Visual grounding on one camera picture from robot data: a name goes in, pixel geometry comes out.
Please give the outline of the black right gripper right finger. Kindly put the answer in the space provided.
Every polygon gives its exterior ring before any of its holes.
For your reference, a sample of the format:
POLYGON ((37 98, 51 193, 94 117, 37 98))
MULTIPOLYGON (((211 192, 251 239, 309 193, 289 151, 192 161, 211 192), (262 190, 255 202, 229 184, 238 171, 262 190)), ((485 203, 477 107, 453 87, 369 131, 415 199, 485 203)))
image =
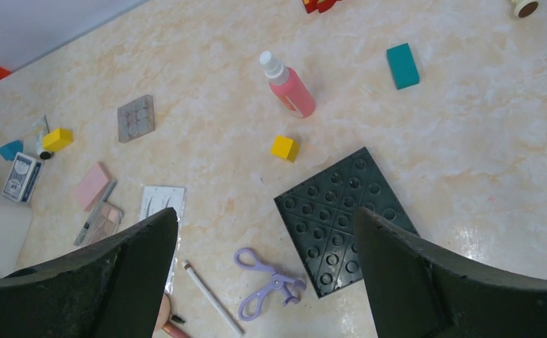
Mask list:
POLYGON ((461 256, 366 208, 353 229, 379 337, 547 337, 547 280, 461 256))

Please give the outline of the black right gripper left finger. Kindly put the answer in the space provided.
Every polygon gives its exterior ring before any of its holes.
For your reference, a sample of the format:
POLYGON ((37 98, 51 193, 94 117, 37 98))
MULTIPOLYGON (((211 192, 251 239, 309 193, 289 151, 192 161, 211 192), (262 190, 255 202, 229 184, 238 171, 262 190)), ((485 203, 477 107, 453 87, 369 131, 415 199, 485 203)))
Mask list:
POLYGON ((0 278, 0 337, 150 337, 177 237, 177 214, 164 208, 0 278))

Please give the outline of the white hand cream tube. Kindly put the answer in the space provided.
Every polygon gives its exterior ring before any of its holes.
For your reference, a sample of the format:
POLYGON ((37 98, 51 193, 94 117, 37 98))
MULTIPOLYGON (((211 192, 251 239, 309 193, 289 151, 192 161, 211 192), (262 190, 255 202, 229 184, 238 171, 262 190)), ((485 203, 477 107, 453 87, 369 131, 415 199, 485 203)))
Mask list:
POLYGON ((43 115, 32 125, 32 127, 34 131, 36 155, 43 161, 51 159, 54 156, 54 153, 45 149, 43 146, 43 139, 49 133, 49 125, 46 116, 43 115))

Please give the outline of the pink spray bottle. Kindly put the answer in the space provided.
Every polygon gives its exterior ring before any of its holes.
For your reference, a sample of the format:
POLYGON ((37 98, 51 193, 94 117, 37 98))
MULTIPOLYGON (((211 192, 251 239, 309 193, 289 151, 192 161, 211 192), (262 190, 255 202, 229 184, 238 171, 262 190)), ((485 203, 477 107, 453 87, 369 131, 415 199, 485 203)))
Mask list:
POLYGON ((259 56, 259 63, 273 94, 298 118, 315 111, 315 100, 295 70, 287 67, 270 51, 259 56))

